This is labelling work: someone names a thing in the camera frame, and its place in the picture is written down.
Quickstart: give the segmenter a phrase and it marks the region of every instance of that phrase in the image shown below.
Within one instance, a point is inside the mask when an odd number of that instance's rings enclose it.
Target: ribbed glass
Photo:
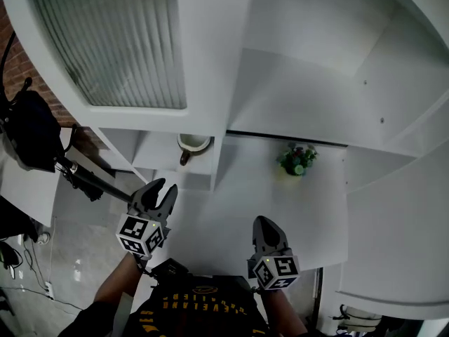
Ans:
[[[177,0],[33,0],[94,106],[184,109]]]

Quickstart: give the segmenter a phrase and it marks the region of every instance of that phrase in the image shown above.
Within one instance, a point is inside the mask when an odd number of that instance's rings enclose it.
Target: mug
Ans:
[[[177,135],[177,144],[182,150],[180,159],[181,166],[185,166],[191,156],[199,155],[205,152],[210,144],[210,140],[210,136],[179,133]]]

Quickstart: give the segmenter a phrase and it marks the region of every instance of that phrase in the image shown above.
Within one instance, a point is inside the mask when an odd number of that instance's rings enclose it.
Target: mug handle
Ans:
[[[187,161],[189,161],[189,158],[190,158],[190,152],[187,150],[182,151],[182,155],[181,155],[181,159],[180,159],[181,166],[185,166]]]

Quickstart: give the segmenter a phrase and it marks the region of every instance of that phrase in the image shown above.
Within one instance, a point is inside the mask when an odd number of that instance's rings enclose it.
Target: white plug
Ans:
[[[51,298],[52,300],[55,299],[55,294],[53,293],[53,286],[51,285],[50,282],[45,282],[45,286],[47,287],[47,292],[45,293],[49,298]]]

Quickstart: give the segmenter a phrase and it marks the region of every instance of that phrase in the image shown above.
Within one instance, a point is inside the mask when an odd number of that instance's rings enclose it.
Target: person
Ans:
[[[121,330],[116,316],[122,294],[134,296],[141,276],[134,255],[127,253],[98,289],[93,304],[59,336],[308,336],[281,290],[260,292],[267,326],[243,277],[188,274],[158,279],[149,300],[131,315],[128,309]]]

